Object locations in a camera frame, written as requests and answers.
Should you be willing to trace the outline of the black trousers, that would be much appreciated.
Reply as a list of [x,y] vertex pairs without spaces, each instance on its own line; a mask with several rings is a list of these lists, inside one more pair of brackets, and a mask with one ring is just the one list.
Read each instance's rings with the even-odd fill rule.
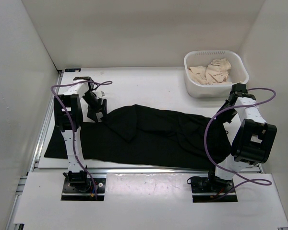
[[158,110],[141,105],[110,112],[99,123],[84,122],[81,145],[85,159],[123,164],[208,170],[230,154],[223,124],[202,115]]

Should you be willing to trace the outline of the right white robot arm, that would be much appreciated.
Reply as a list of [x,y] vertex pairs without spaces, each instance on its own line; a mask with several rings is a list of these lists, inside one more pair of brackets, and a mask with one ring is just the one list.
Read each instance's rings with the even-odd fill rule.
[[238,116],[241,125],[234,137],[230,154],[215,169],[210,171],[206,179],[206,187],[213,192],[225,189],[234,175],[249,165],[265,163],[270,155],[276,137],[277,127],[266,122],[261,116],[254,95],[242,83],[232,85],[229,98],[219,111],[210,119],[204,132],[207,139],[212,122],[230,123]]

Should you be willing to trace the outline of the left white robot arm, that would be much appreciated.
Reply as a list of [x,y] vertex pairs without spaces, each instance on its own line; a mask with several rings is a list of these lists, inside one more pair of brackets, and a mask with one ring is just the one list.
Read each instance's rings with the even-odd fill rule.
[[80,192],[90,191],[97,195],[97,185],[84,162],[81,145],[83,112],[81,99],[88,104],[88,117],[98,122],[96,114],[107,115],[107,101],[95,91],[100,86],[110,85],[112,81],[95,82],[91,77],[76,77],[70,84],[53,85],[55,126],[59,128],[66,147],[69,162],[68,173],[64,176],[72,187]]

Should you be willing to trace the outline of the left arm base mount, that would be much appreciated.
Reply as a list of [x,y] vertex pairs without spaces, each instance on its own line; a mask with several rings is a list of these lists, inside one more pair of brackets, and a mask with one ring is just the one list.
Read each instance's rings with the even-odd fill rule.
[[97,186],[97,195],[95,188],[90,180],[87,179],[88,185],[82,187],[74,187],[70,184],[67,177],[64,179],[64,184],[61,193],[62,201],[104,201],[106,189],[106,177],[94,178]]

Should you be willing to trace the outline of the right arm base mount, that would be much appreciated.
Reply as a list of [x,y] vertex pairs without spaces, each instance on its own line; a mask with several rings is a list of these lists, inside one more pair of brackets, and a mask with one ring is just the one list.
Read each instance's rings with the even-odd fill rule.
[[220,179],[214,173],[210,170],[207,177],[192,176],[187,179],[192,190],[192,202],[237,202],[233,180]]

